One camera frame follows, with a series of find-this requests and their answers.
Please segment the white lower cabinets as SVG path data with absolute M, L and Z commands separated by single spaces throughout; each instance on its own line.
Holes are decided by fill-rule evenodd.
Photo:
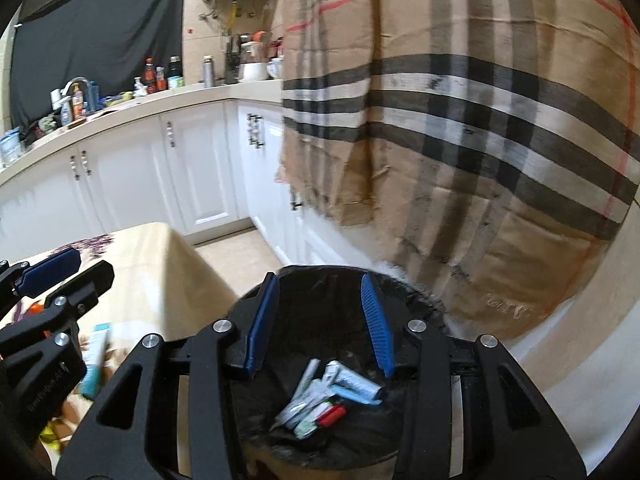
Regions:
M 66 139 L 1 176 L 1 255 L 10 261 L 162 222 L 191 244 L 250 222 L 273 250 L 288 191 L 277 180 L 282 113 L 224 100 Z

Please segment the chrome kitchen faucet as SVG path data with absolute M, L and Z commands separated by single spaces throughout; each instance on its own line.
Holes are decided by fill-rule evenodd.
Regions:
M 73 116 L 93 115 L 99 110 L 99 87 L 85 77 L 74 77 L 66 82 L 61 96 L 70 97 Z

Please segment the white blender jug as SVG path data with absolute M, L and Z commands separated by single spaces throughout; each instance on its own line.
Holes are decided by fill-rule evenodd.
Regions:
M 239 81 L 268 80 L 267 61 L 261 41 L 247 41 L 241 46 Z

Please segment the plaid beige curtain cloth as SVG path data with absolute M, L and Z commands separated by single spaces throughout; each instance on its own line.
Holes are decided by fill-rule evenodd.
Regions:
M 639 186 L 620 0 L 281 0 L 285 177 L 442 300 L 521 336 L 596 272 Z

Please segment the green white wrapper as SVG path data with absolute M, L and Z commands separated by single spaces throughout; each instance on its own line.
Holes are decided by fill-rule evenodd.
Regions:
M 318 429 L 319 418 L 326 414 L 331 408 L 333 408 L 333 403 L 330 401 L 323 401 L 315 406 L 294 427 L 294 436 L 296 439 L 305 440 L 309 438 Z

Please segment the red black bottle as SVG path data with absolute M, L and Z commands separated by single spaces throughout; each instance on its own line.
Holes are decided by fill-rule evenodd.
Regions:
M 326 412 L 324 412 L 316 419 L 316 425 L 322 429 L 330 428 L 346 414 L 347 410 L 344 405 L 332 405 Z

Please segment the black trash bin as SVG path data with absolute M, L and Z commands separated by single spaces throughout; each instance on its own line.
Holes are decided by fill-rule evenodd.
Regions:
M 248 382 L 234 382 L 232 401 L 248 474 L 253 479 L 397 479 L 407 383 L 378 368 L 360 284 L 371 273 L 384 294 L 447 335 L 442 304 L 391 276 L 350 266 L 290 266 L 278 273 L 279 305 L 262 367 Z M 380 405 L 339 396 L 347 414 L 330 428 L 297 440 L 292 429 L 271 426 L 291 401 L 311 359 L 338 361 L 382 387 Z

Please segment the floral tablecloth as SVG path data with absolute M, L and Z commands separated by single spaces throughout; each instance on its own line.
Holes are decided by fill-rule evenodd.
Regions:
M 101 382 L 106 384 L 148 333 L 167 340 L 197 333 L 224 316 L 238 295 L 202 256 L 166 223 L 153 222 L 75 240 L 81 270 L 104 260 L 114 283 L 79 320 L 82 344 L 98 325 L 110 326 Z

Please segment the steel thermos bottle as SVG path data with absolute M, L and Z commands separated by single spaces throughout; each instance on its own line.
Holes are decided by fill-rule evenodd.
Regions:
M 214 60 L 210 55 L 203 56 L 203 84 L 205 88 L 213 88 L 215 85 Z

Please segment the black window curtain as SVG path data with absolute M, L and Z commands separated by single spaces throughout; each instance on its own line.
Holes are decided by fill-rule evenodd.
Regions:
M 182 55 L 183 0 L 24 0 L 14 28 L 9 116 L 28 128 L 75 77 L 101 96 L 132 89 L 150 58 Z

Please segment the teal white tube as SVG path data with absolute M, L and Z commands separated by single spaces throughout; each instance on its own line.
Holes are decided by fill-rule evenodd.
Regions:
M 102 323 L 94 326 L 88 344 L 82 352 L 87 367 L 87 373 L 82 378 L 79 393 L 86 399 L 93 401 L 99 394 L 102 384 L 103 365 L 110 338 L 111 324 Z

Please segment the yellow snack wrapper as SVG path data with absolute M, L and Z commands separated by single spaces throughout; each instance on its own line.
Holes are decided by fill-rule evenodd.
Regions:
M 61 445 L 61 438 L 56 428 L 58 428 L 58 421 L 56 419 L 50 420 L 50 422 L 48 422 L 40 432 L 39 440 L 48 448 L 55 448 L 58 450 Z

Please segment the blue stick packet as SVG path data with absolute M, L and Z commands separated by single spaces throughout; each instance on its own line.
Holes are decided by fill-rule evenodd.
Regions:
M 342 387 L 340 385 L 332 385 L 330 391 L 334 396 L 339 396 L 341 399 L 349 400 L 362 405 L 380 405 L 382 401 L 380 399 L 370 399 L 361 393 L 352 391 L 349 388 Z

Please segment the white tube wrapper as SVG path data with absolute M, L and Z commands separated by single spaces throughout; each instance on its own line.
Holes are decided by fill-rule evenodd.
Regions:
M 376 382 L 372 382 L 371 379 L 363 377 L 338 361 L 330 361 L 326 364 L 322 382 L 330 387 L 350 391 L 371 402 L 378 401 L 382 391 L 382 387 Z

